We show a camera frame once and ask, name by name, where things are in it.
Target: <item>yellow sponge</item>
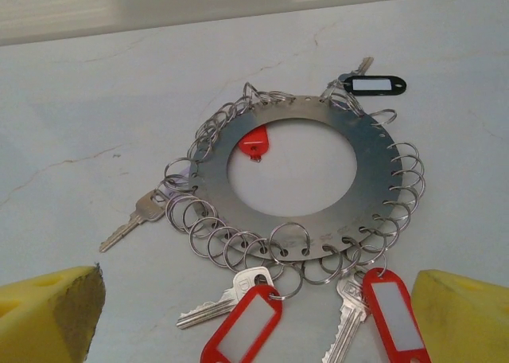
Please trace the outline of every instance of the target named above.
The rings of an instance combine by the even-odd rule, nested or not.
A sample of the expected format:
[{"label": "yellow sponge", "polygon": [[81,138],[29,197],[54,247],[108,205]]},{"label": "yellow sponge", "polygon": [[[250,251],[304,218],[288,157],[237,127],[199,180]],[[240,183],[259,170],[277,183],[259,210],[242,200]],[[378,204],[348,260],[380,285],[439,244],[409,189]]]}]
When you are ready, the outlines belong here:
[{"label": "yellow sponge", "polygon": [[412,308],[433,363],[509,362],[509,288],[421,271]]},{"label": "yellow sponge", "polygon": [[0,362],[83,362],[105,296],[99,266],[0,287]]}]

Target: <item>metal ring plate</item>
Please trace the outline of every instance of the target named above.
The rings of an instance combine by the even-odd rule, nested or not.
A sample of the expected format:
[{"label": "metal ring plate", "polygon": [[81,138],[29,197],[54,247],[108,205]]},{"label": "metal ring plate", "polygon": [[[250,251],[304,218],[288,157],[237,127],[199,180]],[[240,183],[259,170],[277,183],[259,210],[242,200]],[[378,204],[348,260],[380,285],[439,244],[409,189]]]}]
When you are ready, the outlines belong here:
[{"label": "metal ring plate", "polygon": [[[326,124],[340,132],[356,153],[357,172],[352,186],[341,199],[320,212],[299,217],[260,213],[241,201],[228,181],[228,160],[239,140],[256,127],[284,119],[309,119]],[[253,110],[233,119],[221,130],[219,139],[203,162],[197,166],[192,164],[189,185],[196,186],[195,195],[214,205],[220,219],[235,228],[267,237],[282,223],[293,221],[302,224],[311,236],[310,253],[307,256],[303,253],[305,238],[302,230],[287,227],[276,239],[289,252],[280,260],[325,257],[330,252],[322,249],[324,244],[331,244],[342,251],[350,247],[349,243],[342,241],[343,237],[363,240],[367,234],[360,233],[359,227],[378,228],[380,221],[373,220],[373,215],[390,216],[393,208],[383,202],[398,200],[399,192],[396,189],[390,191],[389,186],[402,184],[402,176],[391,174],[402,168],[400,159],[391,161],[399,156],[399,152],[395,146],[388,148],[394,140],[383,127],[373,126],[376,123],[369,115],[359,117],[351,111],[330,108],[317,96],[298,96],[291,102],[257,103]],[[203,151],[198,150],[194,158],[200,158],[200,152]],[[251,254],[267,258],[255,250]]]}]

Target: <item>red key tag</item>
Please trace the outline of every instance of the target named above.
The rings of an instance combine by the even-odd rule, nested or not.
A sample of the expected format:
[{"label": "red key tag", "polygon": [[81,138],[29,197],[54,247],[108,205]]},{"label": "red key tag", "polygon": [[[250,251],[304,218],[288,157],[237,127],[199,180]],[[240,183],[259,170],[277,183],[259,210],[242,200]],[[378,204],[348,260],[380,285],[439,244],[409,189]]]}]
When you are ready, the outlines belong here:
[{"label": "red key tag", "polygon": [[422,342],[410,294],[401,279],[381,267],[363,278],[363,293],[373,314],[390,363],[431,363]]},{"label": "red key tag", "polygon": [[201,353],[200,363],[249,363],[278,325],[282,301],[269,285],[252,287],[224,320]]},{"label": "red key tag", "polygon": [[269,137],[265,126],[256,127],[239,141],[240,150],[251,157],[254,162],[260,162],[262,155],[269,150]]}]

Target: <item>silver key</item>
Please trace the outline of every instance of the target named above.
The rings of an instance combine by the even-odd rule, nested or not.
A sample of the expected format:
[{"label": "silver key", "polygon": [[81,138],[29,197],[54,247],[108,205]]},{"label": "silver key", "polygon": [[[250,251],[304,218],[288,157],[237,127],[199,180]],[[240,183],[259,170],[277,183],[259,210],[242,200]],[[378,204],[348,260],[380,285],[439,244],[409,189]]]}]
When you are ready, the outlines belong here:
[{"label": "silver key", "polygon": [[165,214],[164,208],[159,206],[153,200],[153,197],[154,191],[150,191],[136,202],[136,209],[131,213],[129,222],[120,226],[111,236],[108,237],[106,241],[101,243],[101,246],[99,247],[99,251],[101,253],[112,248],[122,238],[124,238],[127,233],[131,232],[138,225],[143,224],[146,221],[157,221],[163,214]]},{"label": "silver key", "polygon": [[353,336],[361,322],[370,314],[367,304],[363,300],[362,287],[351,273],[337,283],[337,292],[343,298],[341,306],[340,325],[336,334],[336,341],[323,359],[322,363],[340,363],[343,361]]},{"label": "silver key", "polygon": [[261,283],[274,285],[269,270],[266,267],[258,266],[242,270],[233,278],[233,287],[225,290],[218,302],[206,302],[186,314],[181,314],[177,321],[177,327],[179,329],[187,329],[188,327],[229,313],[249,289]]},{"label": "silver key", "polygon": [[365,57],[358,69],[353,70],[346,74],[341,74],[338,79],[340,80],[340,82],[344,82],[350,76],[364,75],[366,71],[371,67],[371,64],[373,63],[374,60],[375,58],[373,57]]}]

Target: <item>key ring holder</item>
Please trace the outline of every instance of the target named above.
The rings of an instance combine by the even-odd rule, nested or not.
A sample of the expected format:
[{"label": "key ring holder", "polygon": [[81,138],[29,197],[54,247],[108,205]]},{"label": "key ring holder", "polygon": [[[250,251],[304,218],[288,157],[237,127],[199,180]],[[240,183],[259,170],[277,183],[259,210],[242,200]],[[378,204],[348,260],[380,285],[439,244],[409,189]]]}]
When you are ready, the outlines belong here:
[{"label": "key ring holder", "polygon": [[[375,119],[378,116],[387,119],[379,122]],[[265,92],[246,83],[239,99],[221,106],[199,126],[187,157],[178,158],[165,167],[165,178],[157,190],[165,187],[169,191],[168,195],[160,195],[168,198],[166,218],[177,231],[188,234],[193,252],[209,258],[218,267],[238,272],[241,263],[247,267],[247,256],[255,256],[262,259],[262,266],[267,261],[269,266],[281,266],[276,277],[286,267],[295,270],[300,278],[297,289],[274,297],[275,300],[292,298],[304,281],[312,285],[330,283],[382,257],[385,271],[386,251],[410,225],[426,188],[424,163],[417,147],[410,142],[395,142],[385,129],[396,118],[397,112],[393,109],[366,113],[357,98],[345,91],[338,80],[331,82],[321,96]],[[307,119],[330,126],[348,139],[357,158],[354,182],[337,203],[319,213],[291,220],[247,207],[233,192],[226,172],[230,154],[243,136],[256,127],[284,119]],[[188,164],[188,172],[170,171],[181,162]],[[403,183],[408,176],[413,177],[411,182]],[[174,215],[177,206],[184,208],[181,224]],[[188,224],[190,220],[186,218],[190,208],[197,216],[192,224]],[[363,243],[369,236],[382,237],[383,245],[377,248]],[[242,241],[235,243],[239,237]],[[198,251],[194,244],[196,239],[207,240],[206,254]],[[224,243],[221,252],[212,253],[214,239]],[[242,256],[234,263],[229,256],[232,248]],[[340,258],[337,267],[326,268],[324,258],[336,254]],[[224,263],[217,260],[221,256]],[[329,276],[309,279],[305,275],[309,260],[318,260]]]}]

